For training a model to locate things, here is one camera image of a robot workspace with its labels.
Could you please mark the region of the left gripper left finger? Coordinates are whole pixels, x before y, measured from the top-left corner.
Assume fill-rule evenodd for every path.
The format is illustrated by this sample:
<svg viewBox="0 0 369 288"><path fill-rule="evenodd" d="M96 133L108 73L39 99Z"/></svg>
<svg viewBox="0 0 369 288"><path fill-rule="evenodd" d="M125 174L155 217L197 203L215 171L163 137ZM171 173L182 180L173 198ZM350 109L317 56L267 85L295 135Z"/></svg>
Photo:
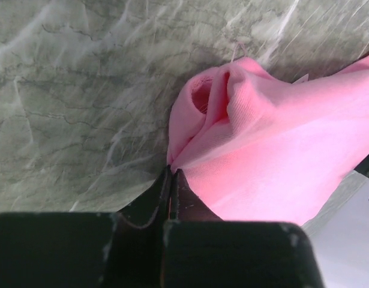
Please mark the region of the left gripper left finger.
<svg viewBox="0 0 369 288"><path fill-rule="evenodd" d="M172 174L117 212L0 213L0 287L153 286Z"/></svg>

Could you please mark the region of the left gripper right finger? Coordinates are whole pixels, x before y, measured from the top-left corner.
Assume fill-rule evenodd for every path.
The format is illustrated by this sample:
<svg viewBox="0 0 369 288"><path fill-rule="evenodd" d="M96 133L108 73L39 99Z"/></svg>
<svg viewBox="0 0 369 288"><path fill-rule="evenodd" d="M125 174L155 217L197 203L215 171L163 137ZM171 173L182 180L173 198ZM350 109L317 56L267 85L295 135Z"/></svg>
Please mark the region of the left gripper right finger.
<svg viewBox="0 0 369 288"><path fill-rule="evenodd" d="M284 222L223 221L178 170L164 225L164 287L323 287L308 236Z"/></svg>

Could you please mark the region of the pink t shirt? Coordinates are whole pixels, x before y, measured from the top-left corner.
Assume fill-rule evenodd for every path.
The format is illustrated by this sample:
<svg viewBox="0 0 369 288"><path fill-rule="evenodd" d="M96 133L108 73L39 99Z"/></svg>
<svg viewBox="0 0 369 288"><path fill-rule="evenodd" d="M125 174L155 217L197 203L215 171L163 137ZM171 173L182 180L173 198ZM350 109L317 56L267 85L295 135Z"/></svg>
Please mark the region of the pink t shirt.
<svg viewBox="0 0 369 288"><path fill-rule="evenodd" d="M303 225L369 155L369 56L287 83L251 58L207 69L170 114L167 163L223 220Z"/></svg>

